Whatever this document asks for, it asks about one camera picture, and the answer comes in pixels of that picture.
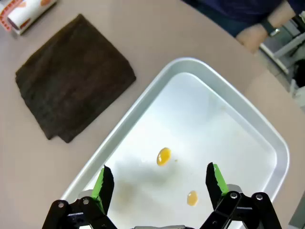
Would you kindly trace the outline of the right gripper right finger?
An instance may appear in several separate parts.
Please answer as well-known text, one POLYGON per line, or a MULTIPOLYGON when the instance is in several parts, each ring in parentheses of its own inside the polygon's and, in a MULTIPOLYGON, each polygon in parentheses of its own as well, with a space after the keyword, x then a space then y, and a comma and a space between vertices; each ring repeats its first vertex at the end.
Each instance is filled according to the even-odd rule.
POLYGON ((251 197, 230 190, 217 164, 209 163, 205 184, 213 206, 213 212, 201 226, 202 229, 226 229, 233 221, 239 221, 246 229, 280 229, 281 224, 269 196, 256 192, 251 197))

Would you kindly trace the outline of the person's left hand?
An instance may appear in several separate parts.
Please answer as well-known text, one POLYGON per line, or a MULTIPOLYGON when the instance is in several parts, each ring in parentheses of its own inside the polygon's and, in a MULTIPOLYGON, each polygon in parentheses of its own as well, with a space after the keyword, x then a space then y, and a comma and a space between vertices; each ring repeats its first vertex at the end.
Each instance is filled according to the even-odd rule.
POLYGON ((236 40, 250 53, 255 53, 267 37, 265 28, 261 24, 255 24, 238 33, 236 40))

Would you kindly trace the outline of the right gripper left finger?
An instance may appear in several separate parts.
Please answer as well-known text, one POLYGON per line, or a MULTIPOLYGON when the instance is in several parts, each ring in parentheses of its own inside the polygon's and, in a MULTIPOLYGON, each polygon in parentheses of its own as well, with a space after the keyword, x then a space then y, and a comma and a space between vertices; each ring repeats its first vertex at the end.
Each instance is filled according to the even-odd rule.
POLYGON ((68 203, 58 199, 51 204, 43 224, 44 229, 115 229, 107 216, 114 190, 114 178, 109 167, 100 171, 90 196, 68 203))

